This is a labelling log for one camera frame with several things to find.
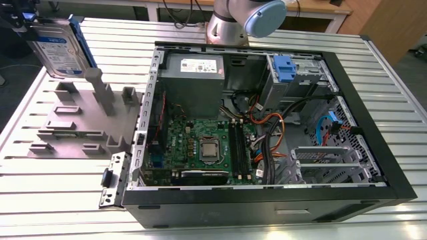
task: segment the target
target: aluminum table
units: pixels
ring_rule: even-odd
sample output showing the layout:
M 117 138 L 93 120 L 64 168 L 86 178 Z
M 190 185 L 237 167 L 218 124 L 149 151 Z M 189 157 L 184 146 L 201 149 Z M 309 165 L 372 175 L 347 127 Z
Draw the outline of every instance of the aluminum table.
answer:
M 204 28 L 85 18 L 81 30 L 102 80 L 113 90 L 145 88 L 154 41 L 204 43 Z M 381 207 L 343 223 L 145 230 L 125 210 L 98 210 L 109 159 L 34 159 L 60 79 L 42 69 L 0 135 L 0 236 L 30 239 L 427 239 L 427 114 L 369 41 L 355 35 L 279 30 L 251 46 L 335 52 L 417 199 Z M 78 89 L 90 89 L 84 79 Z

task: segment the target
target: blue hard drive label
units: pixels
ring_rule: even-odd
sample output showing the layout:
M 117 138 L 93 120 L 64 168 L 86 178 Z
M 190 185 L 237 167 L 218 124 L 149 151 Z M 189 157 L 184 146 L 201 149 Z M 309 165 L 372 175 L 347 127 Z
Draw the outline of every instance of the blue hard drive label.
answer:
M 37 38 L 37 45 L 48 60 L 49 66 L 56 70 L 56 73 L 62 77 L 80 75 L 82 68 L 77 62 L 77 53 L 72 44 L 61 37 Z
M 37 38 L 37 42 L 42 43 L 57 43 L 57 44 L 65 44 L 66 40 L 61 37 L 46 37 L 46 36 L 40 36 Z
M 81 74 L 82 71 L 56 69 L 62 74 Z

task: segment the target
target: ram slot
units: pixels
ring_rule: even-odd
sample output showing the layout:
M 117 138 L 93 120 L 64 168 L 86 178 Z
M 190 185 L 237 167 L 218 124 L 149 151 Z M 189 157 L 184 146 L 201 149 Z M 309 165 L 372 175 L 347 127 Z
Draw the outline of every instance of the ram slot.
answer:
M 229 154 L 230 154 L 230 169 L 232 177 L 241 178 L 241 171 L 238 167 L 238 154 L 237 154 L 237 139 L 236 139 L 236 124 L 228 124 L 228 141 L 229 141 Z
M 248 155 L 247 155 L 247 141 L 245 141 L 245 134 L 243 132 L 243 124 L 238 123 L 236 125 L 236 138 L 237 138 L 237 148 L 238 148 L 238 165 L 240 165 L 240 172 L 241 175 L 251 179 L 249 174 L 249 166 L 248 166 Z

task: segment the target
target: green motherboard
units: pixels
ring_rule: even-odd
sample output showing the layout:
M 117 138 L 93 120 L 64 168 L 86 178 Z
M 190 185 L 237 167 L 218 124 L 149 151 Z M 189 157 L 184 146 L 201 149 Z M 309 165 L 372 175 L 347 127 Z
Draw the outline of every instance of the green motherboard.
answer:
M 173 171 L 201 170 L 229 172 L 226 185 L 255 184 L 251 169 L 249 148 L 244 146 L 249 176 L 233 176 L 230 153 L 229 123 L 217 120 L 170 120 L 166 129 L 166 147 L 164 155 L 150 155 L 154 167 L 150 184 L 170 185 Z M 252 124 L 243 124 L 244 141 L 255 133 Z

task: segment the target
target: cpu socket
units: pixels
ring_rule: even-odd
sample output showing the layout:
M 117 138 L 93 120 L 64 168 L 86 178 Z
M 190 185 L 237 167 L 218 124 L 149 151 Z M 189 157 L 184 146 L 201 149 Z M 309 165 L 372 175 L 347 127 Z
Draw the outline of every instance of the cpu socket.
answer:
M 213 136 L 204 136 L 198 138 L 198 144 L 200 161 L 206 165 L 214 164 L 220 160 L 220 139 Z

